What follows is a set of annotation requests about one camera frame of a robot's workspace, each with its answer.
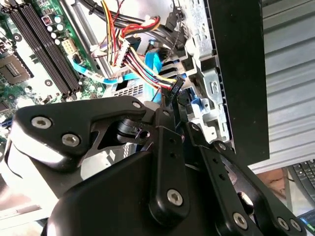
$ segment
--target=ram slot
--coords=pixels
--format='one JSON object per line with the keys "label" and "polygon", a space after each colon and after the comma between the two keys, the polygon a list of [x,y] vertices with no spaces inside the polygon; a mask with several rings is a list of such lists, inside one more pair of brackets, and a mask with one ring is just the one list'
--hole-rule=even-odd
{"label": "ram slot", "polygon": [[64,81],[68,83],[72,91],[77,91],[80,87],[73,69],[64,58],[60,48],[54,43],[53,39],[48,34],[33,7],[30,4],[25,4],[20,7],[20,10],[25,17],[24,19],[28,21],[38,39],[44,45],[48,55],[56,65],[56,68],[60,71]]}
{"label": "ram slot", "polygon": [[16,25],[16,27],[23,35],[24,39],[26,40],[30,48],[35,53],[38,60],[41,62],[41,64],[51,77],[51,79],[55,82],[57,88],[64,96],[68,96],[68,94],[70,93],[70,89],[63,81],[58,71],[55,69],[55,66],[51,63],[51,60],[48,58],[47,54],[43,50],[42,46],[40,45],[32,31],[29,29],[28,25],[25,23],[20,13],[18,11],[13,10],[9,12],[9,15],[13,23]]}

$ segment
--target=gray wall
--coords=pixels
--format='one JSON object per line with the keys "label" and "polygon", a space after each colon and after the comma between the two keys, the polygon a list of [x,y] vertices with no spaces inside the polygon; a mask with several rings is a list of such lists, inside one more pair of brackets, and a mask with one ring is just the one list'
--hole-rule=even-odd
{"label": "gray wall", "polygon": [[315,0],[263,8],[270,159],[264,172],[315,158]]}

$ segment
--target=white connector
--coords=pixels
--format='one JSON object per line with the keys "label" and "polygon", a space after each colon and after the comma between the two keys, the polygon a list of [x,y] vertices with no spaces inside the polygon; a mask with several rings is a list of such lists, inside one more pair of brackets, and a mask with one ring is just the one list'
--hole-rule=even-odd
{"label": "white connector", "polygon": [[128,42],[128,40],[124,40],[122,48],[119,50],[118,52],[118,57],[117,57],[117,61],[116,61],[116,65],[119,67],[122,67],[123,65],[123,60],[125,58],[126,52],[128,50],[130,46],[130,43]]}
{"label": "white connector", "polygon": [[69,38],[66,39],[65,41],[61,42],[61,45],[63,46],[63,49],[68,55],[74,54],[78,49],[74,45],[73,39]]}

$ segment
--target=black keyboard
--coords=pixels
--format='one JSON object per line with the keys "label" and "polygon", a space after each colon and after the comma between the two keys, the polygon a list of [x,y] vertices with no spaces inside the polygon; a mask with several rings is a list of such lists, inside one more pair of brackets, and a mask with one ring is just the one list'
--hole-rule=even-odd
{"label": "black keyboard", "polygon": [[288,167],[297,187],[315,207],[315,159]]}

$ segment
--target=green circuit board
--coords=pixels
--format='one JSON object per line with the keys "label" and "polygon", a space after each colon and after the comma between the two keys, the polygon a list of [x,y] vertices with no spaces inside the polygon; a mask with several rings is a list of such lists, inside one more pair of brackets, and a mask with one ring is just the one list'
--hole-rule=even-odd
{"label": "green circuit board", "polygon": [[[91,62],[88,60],[87,54],[84,51],[75,31],[66,15],[62,11],[57,0],[33,0],[34,7],[39,19],[43,16],[60,16],[62,18],[62,25],[64,30],[59,31],[59,38],[62,40],[72,39],[77,53],[81,59],[81,66],[92,71]],[[72,100],[85,100],[102,97],[105,92],[105,85],[95,82],[94,80],[80,75],[76,71],[80,91],[76,92],[75,99],[69,97],[64,100],[61,92],[54,84],[49,74],[44,69],[43,65],[36,58],[31,47],[24,39],[24,35],[18,30],[11,18],[6,14],[0,14],[0,40],[2,42],[9,42],[12,44],[12,51],[14,55],[18,55],[20,61],[23,61],[25,67],[31,73],[29,79],[20,83],[10,83],[5,74],[1,72],[0,68],[0,143],[5,143],[10,129],[9,121],[12,120],[17,109],[30,105],[44,105],[49,103],[68,102]],[[64,51],[62,45],[58,45],[64,57],[67,59],[67,53]],[[8,52],[1,54],[2,58],[7,57]]]}

